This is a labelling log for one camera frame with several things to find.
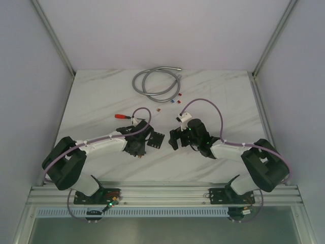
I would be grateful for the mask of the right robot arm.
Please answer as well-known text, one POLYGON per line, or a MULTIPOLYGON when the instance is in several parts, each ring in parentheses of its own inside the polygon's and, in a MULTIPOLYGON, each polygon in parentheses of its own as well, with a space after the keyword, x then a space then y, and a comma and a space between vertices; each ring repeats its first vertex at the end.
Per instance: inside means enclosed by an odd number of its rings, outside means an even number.
POLYGON ((248 173, 234 176, 224 187, 225 198, 238 202, 255 190, 271 192, 289 175, 289 167, 277 156, 277 151, 265 139, 253 145, 229 145, 220 137, 211 136, 200 119, 190 119, 187 125, 170 131, 169 145, 178 149, 191 146, 203 157, 243 163, 248 173))

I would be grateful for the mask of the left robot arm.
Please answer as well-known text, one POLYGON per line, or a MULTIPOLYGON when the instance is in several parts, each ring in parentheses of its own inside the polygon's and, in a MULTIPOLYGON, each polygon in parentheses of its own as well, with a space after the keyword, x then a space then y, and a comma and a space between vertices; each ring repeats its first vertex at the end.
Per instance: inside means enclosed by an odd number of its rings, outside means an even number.
POLYGON ((93 175, 82 172, 84 165, 94 158, 115 152, 143 156, 146 138, 152 132, 153 127, 142 120, 91 140, 75 141, 67 136, 45 158, 42 168, 58 190, 75 190, 84 194, 91 204, 99 204, 105 189, 93 175))

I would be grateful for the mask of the black fuse box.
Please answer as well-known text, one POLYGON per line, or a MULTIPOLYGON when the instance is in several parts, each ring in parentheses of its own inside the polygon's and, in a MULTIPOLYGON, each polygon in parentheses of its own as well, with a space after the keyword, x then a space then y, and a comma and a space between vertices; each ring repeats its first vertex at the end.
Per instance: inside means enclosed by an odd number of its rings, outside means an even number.
POLYGON ((162 133, 154 132, 154 137, 152 141, 148 141, 147 145, 156 149, 160 149, 165 135, 162 133))

